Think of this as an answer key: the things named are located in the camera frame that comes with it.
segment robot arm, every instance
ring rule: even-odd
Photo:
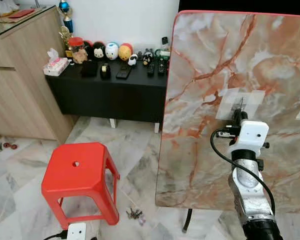
[[[275,202],[271,191],[263,182],[263,161],[256,159],[260,148],[269,148],[265,143],[269,126],[260,121],[250,121],[244,111],[234,112],[234,125],[217,129],[211,135],[215,152],[232,164],[228,183],[234,195],[234,206],[247,240],[283,240],[275,219]],[[228,153],[223,156],[215,147],[214,136],[230,138]],[[263,188],[271,199],[271,207]]]

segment red plastic stool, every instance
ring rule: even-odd
[[[106,169],[111,171],[114,179],[113,200],[106,186]],[[71,223],[88,220],[105,219],[109,225],[115,225],[119,221],[116,208],[119,179],[106,146],[97,142],[64,144],[53,151],[41,192],[64,230]],[[62,202],[64,197],[73,196],[91,197],[101,215],[66,217]]]

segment white cabinet leg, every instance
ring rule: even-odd
[[[158,134],[159,133],[159,127],[160,127],[160,123],[156,122],[154,124],[154,133]]]
[[[111,128],[115,129],[117,127],[117,120],[114,118],[110,118]]]

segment trophy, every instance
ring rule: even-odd
[[[72,8],[67,3],[67,0],[60,0],[58,11],[63,15],[63,23],[69,29],[70,33],[74,32],[74,26],[72,23]]]
[[[73,37],[73,34],[70,33],[69,29],[66,26],[61,27],[61,32],[59,32],[64,45],[65,45],[65,55],[68,58],[72,58],[72,52],[71,52],[71,47],[69,46],[69,39]]]

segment black cabinet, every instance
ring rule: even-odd
[[[103,80],[98,62],[97,76],[82,77],[82,65],[69,65],[60,76],[46,76],[63,114],[162,123],[167,76],[147,76],[138,61],[127,79],[116,74],[125,62],[108,61],[111,78]]]

